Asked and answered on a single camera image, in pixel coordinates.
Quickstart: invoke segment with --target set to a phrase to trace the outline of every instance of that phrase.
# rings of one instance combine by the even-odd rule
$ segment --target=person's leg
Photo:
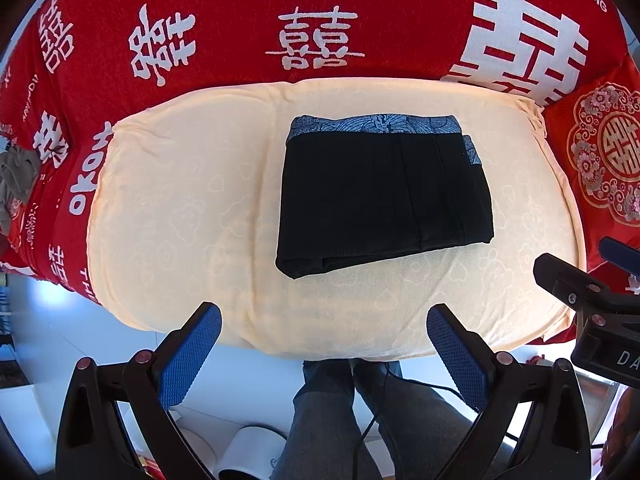
[[[350,480],[353,453],[362,436],[353,415],[353,377],[347,360],[305,362],[305,385],[293,404],[289,438],[271,480]],[[360,446],[358,480],[381,480]]]
[[[380,435],[394,461],[396,480],[435,478],[471,428],[471,421],[432,388],[402,379],[398,361],[357,360],[353,377],[369,409],[379,414]],[[506,469],[511,451],[502,445],[485,478],[493,479]]]

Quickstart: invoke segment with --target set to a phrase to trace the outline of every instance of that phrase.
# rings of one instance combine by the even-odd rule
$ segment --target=folded black garment
[[[493,237],[489,187],[455,117],[291,123],[276,255],[290,278]]]

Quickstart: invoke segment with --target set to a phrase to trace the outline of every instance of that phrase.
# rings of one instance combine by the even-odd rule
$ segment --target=cream colored cloth
[[[571,313],[536,286],[533,261],[548,251],[584,268],[585,257],[540,110],[461,84],[336,78],[201,90],[131,116],[113,128],[91,211],[95,295],[158,332],[212,301],[221,343],[306,359],[433,354],[437,303],[495,349],[553,335]],[[489,183],[494,240],[291,280],[274,265],[291,120],[377,113],[458,119]]]

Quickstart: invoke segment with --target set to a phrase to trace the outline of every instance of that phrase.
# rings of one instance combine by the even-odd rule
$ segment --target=red blanket
[[[188,91],[444,78],[548,104],[625,51],[610,0],[48,0],[0,85],[4,134],[46,160],[14,246],[94,299],[86,229],[110,126]]]

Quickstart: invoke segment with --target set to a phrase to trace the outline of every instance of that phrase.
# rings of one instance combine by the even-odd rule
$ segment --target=blue patterned waistband
[[[367,134],[461,134],[462,129],[454,116],[418,117],[404,114],[375,114],[325,119],[303,115],[291,122],[289,142],[294,137],[311,132],[362,132]],[[463,136],[466,155],[471,164],[482,164],[468,135]]]

